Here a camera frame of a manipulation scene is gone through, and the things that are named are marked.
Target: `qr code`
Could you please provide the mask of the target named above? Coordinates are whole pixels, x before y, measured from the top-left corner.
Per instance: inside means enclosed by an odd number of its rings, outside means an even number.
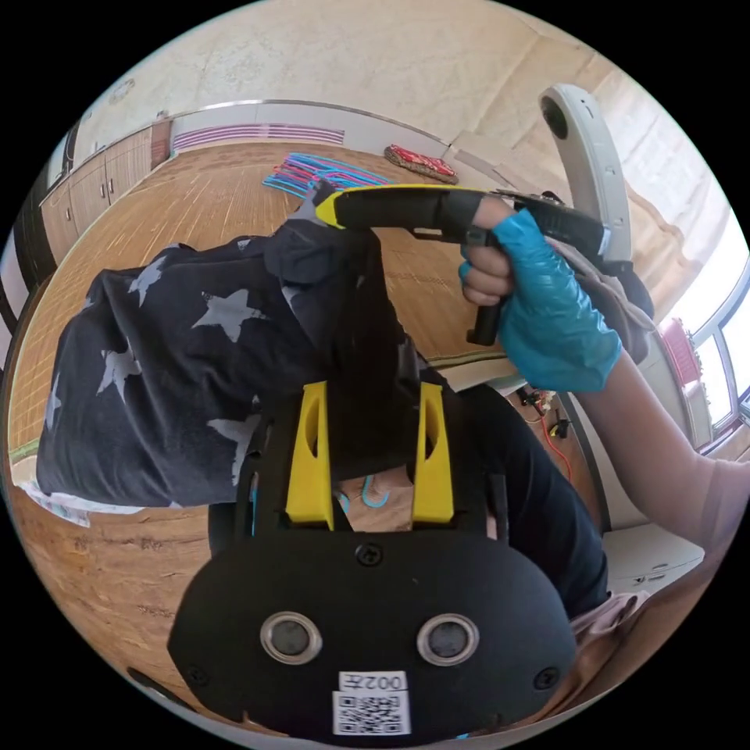
[[[334,693],[334,734],[411,734],[409,693]]]

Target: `label sticker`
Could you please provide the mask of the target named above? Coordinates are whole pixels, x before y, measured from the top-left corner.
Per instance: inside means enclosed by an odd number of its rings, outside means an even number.
[[[411,734],[405,672],[340,672],[333,693],[334,734]]]

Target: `black handle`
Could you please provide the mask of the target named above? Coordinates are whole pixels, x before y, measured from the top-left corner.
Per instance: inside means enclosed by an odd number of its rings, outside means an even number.
[[[502,302],[492,307],[478,308],[474,328],[466,334],[466,340],[477,346],[494,346],[498,338],[501,310]]]
[[[466,233],[466,245],[479,245],[489,248],[500,247],[492,232],[471,227]],[[498,338],[500,313],[505,300],[492,307],[478,307],[474,328],[466,334],[466,340],[476,346],[494,346]]]

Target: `blue rubber glove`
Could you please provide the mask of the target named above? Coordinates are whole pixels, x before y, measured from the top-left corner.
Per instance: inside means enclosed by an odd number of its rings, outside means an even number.
[[[514,278],[498,331],[508,357],[535,388],[602,390],[620,357],[620,336],[605,325],[528,210],[492,232],[510,258]],[[459,275],[466,271],[464,264]]]

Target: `window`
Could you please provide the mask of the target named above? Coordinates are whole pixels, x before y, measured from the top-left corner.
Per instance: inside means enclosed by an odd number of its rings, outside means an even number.
[[[750,259],[734,212],[715,252],[667,319],[680,318],[701,360],[715,435],[750,423]]]

